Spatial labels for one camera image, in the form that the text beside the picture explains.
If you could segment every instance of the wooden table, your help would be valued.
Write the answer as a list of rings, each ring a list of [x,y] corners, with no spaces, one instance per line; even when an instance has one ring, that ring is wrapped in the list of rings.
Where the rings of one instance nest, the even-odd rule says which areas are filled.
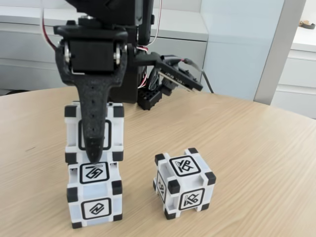
[[[123,220],[73,230],[63,111],[75,99],[74,88],[0,97],[1,237],[316,236],[316,121],[179,89],[151,111],[125,105]],[[154,156],[188,147],[217,176],[211,206],[167,221]]]

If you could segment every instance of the printed symbol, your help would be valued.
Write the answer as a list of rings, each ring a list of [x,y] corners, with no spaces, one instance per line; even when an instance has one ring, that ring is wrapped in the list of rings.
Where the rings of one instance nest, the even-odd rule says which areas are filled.
[[[198,202],[198,194],[191,194],[190,196],[189,195],[186,195],[185,198],[184,198],[184,206],[187,206],[187,205],[192,205],[192,204],[195,204]]]
[[[189,160],[183,160],[181,162],[176,161],[176,165],[181,173],[183,173],[183,170],[190,171],[190,169],[193,169],[193,167],[189,166],[189,164],[191,164],[191,161]]]
[[[89,179],[95,179],[99,177],[100,174],[103,173],[103,170],[100,169],[99,167],[102,167],[102,165],[86,167],[86,169],[92,169],[89,173],[87,173],[86,177]]]
[[[158,181],[158,187],[159,187],[159,190],[160,190],[160,192],[161,192],[161,195],[163,195],[163,194],[164,194],[164,186],[163,186],[163,184],[160,182],[160,180]]]
[[[90,213],[97,215],[103,210],[104,210],[104,205],[101,203],[98,203],[93,208],[91,208],[89,211],[90,211]]]

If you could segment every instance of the white cube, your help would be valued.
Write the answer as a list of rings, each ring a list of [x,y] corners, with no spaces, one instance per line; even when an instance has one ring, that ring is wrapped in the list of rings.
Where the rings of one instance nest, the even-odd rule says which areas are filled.
[[[183,210],[208,209],[216,177],[195,148],[185,150],[180,157],[156,155],[155,162],[157,176],[153,186],[168,220],[179,217]]]
[[[68,165],[67,200],[74,229],[122,219],[118,163]]]
[[[89,162],[83,139],[80,102],[73,102],[65,107],[65,123],[67,126],[66,163]],[[100,161],[117,162],[123,160],[123,135],[123,104],[108,103],[104,148]]]

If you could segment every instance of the cube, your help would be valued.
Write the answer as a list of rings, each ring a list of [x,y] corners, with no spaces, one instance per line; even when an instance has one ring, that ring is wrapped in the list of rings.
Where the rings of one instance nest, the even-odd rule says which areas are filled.
[[[153,186],[168,220],[179,217],[183,210],[208,209],[216,177],[195,148],[185,150],[180,157],[156,155],[155,163],[157,175]]]
[[[65,107],[65,123],[67,125],[66,157],[72,156],[70,164],[89,162],[83,139],[80,102],[73,102],[71,105]],[[107,117],[105,120],[105,139],[101,161],[117,162],[122,160],[123,130],[123,104],[108,103]]]
[[[118,163],[68,165],[67,201],[74,229],[122,219]]]

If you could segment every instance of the round table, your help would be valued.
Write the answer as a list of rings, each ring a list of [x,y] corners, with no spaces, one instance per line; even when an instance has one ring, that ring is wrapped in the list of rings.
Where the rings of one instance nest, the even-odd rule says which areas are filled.
[[[73,230],[64,106],[73,87],[0,97],[0,236],[316,236],[316,121],[240,99],[176,90],[125,104],[123,220]],[[210,208],[166,220],[155,155],[195,147],[217,176]]]

